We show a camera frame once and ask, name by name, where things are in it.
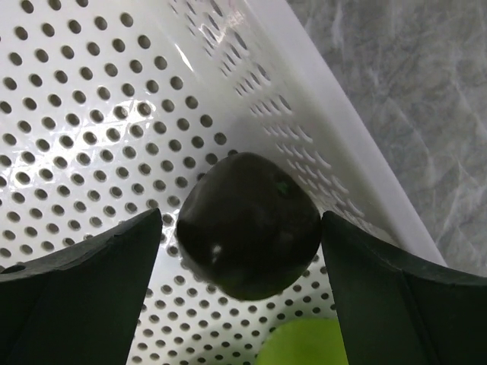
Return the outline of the dark purple mangosteen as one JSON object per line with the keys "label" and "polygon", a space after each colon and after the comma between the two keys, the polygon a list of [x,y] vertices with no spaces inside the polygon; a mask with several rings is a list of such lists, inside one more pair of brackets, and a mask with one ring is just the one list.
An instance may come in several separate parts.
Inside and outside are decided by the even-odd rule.
{"label": "dark purple mangosteen", "polygon": [[175,236],[183,264],[239,301],[291,286],[321,240],[320,212],[272,161],[240,152],[214,165],[186,197]]}

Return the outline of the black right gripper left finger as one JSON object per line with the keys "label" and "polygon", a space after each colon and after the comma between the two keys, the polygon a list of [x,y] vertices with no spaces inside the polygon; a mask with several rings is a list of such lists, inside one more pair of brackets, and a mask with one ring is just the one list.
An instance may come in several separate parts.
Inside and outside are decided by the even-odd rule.
{"label": "black right gripper left finger", "polygon": [[1,272],[3,364],[124,364],[161,241],[159,209]]}

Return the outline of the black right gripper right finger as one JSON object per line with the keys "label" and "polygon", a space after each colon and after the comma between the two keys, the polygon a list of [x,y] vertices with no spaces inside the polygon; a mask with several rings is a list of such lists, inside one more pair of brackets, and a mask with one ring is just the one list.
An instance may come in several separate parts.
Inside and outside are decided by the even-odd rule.
{"label": "black right gripper right finger", "polygon": [[486,279],[327,211],[322,250],[350,364],[484,364]]}

